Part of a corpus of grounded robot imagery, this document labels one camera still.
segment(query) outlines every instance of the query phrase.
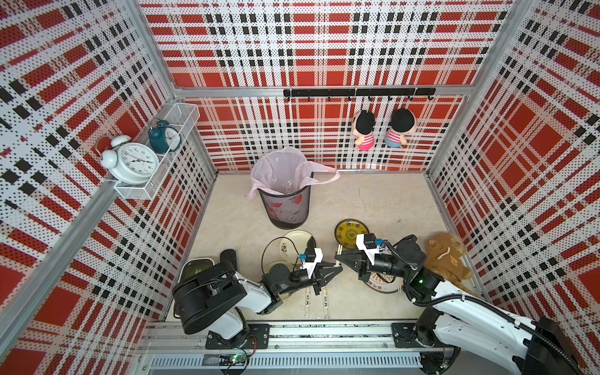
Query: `black hook rack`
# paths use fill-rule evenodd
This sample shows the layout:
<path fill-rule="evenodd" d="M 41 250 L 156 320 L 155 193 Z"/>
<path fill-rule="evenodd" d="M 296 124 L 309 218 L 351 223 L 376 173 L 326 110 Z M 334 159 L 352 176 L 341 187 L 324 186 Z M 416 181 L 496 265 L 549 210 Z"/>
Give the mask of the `black hook rack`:
<path fill-rule="evenodd" d="M 372 101 L 375 97 L 407 97 L 408 100 L 413 100 L 414 97 L 427 97 L 427 100 L 433 100 L 436 89 L 431 88 L 347 88 L 347 89 L 328 89 L 328 88 L 311 88 L 311 89 L 285 89 L 283 96 L 290 99 L 292 97 L 326 97 L 327 101 L 331 101 L 331 97 L 347 97 L 351 101 L 353 97 L 367 97 Z"/>

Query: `white wire shelf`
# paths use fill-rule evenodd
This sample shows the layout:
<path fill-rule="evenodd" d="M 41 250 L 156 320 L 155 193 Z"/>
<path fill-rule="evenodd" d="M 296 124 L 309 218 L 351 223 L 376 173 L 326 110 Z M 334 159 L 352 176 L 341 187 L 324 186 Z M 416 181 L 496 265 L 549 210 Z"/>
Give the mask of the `white wire shelf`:
<path fill-rule="evenodd" d="M 185 140 L 190 135 L 190 131 L 196 126 L 196 122 L 200 118 L 198 106 L 195 104 L 174 103 L 167 104 L 166 107 L 168 106 L 170 106 L 170 109 L 163 119 L 169 122 L 169 126 L 178 131 L 181 137 L 181 146 L 177 151 L 167 152 L 166 154 L 157 153 L 159 160 L 158 167 L 146 183 L 130 185 L 122 181 L 117 182 L 115 190 L 123 199 L 154 199 L 167 175 L 170 173 L 179 152 L 184 147 Z M 146 146 L 152 148 L 150 141 L 146 142 Z"/>

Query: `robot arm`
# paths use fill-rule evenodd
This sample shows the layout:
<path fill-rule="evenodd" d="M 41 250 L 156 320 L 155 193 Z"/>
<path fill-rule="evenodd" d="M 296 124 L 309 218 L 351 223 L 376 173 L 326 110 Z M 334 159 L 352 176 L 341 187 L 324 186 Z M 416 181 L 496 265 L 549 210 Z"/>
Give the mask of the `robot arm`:
<path fill-rule="evenodd" d="M 362 250 L 342 253 L 336 259 L 352 266 L 364 282 L 371 272 L 382 269 L 403 277 L 406 296 L 415 305 L 426 307 L 415 326 L 415 340 L 425 347 L 431 347 L 438 339 L 488 358 L 515 374 L 581 374 L 572 348 L 555 322 L 542 318 L 534 323 L 466 294 L 422 267 L 425 254 L 415 241 L 413 235 L 393 248 L 388 246 L 395 258 L 390 259 L 389 254 L 373 250 L 371 243 L 382 240 L 369 233 L 357 236 L 357 247 Z"/>
<path fill-rule="evenodd" d="M 290 272 L 285 265 L 275 265 L 259 283 L 243 277 L 224 260 L 181 281 L 173 288 L 173 299 L 184 332 L 190 335 L 208 328 L 230 347 L 241 345 L 248 325 L 239 307 L 269 314 L 281 305 L 282 293 L 312 286 L 318 295 L 342 271 L 322 260 L 321 249 L 308 248 L 301 255 L 299 270 Z"/>

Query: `doll head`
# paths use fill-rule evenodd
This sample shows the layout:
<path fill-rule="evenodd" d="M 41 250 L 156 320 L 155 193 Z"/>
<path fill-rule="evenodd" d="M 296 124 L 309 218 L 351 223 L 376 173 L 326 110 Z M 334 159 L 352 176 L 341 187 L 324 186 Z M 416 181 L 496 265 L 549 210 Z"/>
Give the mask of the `doll head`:
<path fill-rule="evenodd" d="M 375 126 L 375 115 L 365 109 L 354 116 L 352 122 L 352 134 L 359 139 L 363 139 L 366 135 L 373 131 Z"/>
<path fill-rule="evenodd" d="M 392 114 L 390 126 L 399 134 L 413 134 L 416 131 L 415 116 L 406 108 L 399 108 Z"/>

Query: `brown stuffed animal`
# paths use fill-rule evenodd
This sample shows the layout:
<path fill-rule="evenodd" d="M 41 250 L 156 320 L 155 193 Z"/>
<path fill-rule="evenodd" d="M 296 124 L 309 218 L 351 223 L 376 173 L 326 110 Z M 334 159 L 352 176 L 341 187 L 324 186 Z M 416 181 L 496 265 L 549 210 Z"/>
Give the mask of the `brown stuffed animal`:
<path fill-rule="evenodd" d="M 448 232 L 438 233 L 427 241 L 425 267 L 465 292 L 479 297 L 461 282 L 473 277 L 473 271 L 460 261 L 460 257 L 466 254 L 467 247 L 460 237 Z"/>

